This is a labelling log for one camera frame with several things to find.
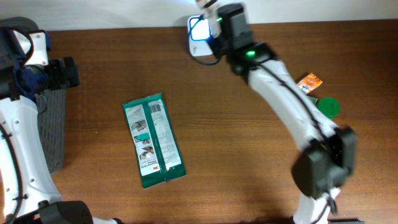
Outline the orange tissue packet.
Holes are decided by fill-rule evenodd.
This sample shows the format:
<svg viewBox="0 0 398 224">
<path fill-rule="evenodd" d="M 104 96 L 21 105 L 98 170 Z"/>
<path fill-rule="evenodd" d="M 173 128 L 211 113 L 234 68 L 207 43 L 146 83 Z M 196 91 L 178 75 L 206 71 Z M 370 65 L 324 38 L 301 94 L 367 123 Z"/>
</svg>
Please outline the orange tissue packet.
<svg viewBox="0 0 398 224">
<path fill-rule="evenodd" d="M 308 94 L 311 91 L 317 89 L 323 81 L 317 77 L 314 73 L 309 73 L 305 77 L 303 77 L 298 83 L 297 86 L 305 93 Z"/>
</svg>

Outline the white tube with tan cap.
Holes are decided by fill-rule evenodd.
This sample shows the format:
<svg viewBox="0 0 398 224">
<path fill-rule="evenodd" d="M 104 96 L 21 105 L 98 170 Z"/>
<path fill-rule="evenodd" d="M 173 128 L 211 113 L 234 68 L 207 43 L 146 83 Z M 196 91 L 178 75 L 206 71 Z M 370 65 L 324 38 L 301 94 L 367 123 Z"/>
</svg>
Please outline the white tube with tan cap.
<svg viewBox="0 0 398 224">
<path fill-rule="evenodd" d="M 218 0 L 197 0 L 197 5 L 200 9 L 206 9 L 217 2 Z"/>
</svg>

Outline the green 3M package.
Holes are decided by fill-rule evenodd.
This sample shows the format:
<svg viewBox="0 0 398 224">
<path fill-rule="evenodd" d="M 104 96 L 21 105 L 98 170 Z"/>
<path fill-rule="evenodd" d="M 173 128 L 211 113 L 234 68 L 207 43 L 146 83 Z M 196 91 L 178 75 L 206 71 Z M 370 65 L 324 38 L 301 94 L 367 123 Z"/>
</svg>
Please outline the green 3M package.
<svg viewBox="0 0 398 224">
<path fill-rule="evenodd" d="M 123 104 L 143 189 L 186 175 L 162 94 Z"/>
</svg>

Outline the teal wet wipes pack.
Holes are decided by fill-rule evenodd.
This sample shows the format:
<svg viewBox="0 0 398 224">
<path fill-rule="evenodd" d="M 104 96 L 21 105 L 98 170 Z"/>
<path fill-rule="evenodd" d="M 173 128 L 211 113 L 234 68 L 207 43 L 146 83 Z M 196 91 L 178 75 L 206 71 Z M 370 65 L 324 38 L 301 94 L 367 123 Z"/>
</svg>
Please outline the teal wet wipes pack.
<svg viewBox="0 0 398 224">
<path fill-rule="evenodd" d="M 308 96 L 308 99 L 309 99 L 314 105 L 316 105 L 317 102 L 318 102 L 318 98 L 313 97 L 313 96 Z"/>
</svg>

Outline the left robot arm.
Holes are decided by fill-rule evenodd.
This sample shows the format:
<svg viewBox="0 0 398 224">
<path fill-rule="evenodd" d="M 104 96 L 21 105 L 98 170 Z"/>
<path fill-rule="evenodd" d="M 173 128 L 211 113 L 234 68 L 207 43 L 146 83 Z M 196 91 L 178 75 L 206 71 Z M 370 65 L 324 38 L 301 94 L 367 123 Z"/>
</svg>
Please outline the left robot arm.
<svg viewBox="0 0 398 224">
<path fill-rule="evenodd" d="M 49 60 L 48 33 L 26 17 L 1 19 L 1 176 L 5 223 L 120 223 L 64 201 L 40 141 L 37 97 L 78 86 L 72 57 Z"/>
</svg>

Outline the green capped jar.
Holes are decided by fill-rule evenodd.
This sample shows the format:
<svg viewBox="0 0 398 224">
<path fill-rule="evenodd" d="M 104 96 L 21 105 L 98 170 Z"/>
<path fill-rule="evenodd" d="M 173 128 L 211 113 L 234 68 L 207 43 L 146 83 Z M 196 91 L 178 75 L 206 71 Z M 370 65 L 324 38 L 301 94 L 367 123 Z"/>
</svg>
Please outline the green capped jar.
<svg viewBox="0 0 398 224">
<path fill-rule="evenodd" d="M 335 118 L 341 111 L 340 103 L 332 97 L 322 98 L 317 108 L 329 119 Z"/>
</svg>

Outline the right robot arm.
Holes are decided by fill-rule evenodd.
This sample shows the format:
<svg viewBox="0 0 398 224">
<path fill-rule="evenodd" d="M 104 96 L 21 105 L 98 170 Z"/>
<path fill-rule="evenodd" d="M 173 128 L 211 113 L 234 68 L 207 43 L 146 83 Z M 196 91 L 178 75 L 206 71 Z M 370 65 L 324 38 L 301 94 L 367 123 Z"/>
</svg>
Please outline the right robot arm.
<svg viewBox="0 0 398 224">
<path fill-rule="evenodd" d="M 300 191 L 290 223 L 330 223 L 335 198 L 353 174 L 358 137 L 325 116 L 297 86 L 279 56 L 257 42 L 242 3 L 197 1 L 211 30 L 209 45 L 261 96 L 288 129 L 300 154 L 292 177 Z"/>
</svg>

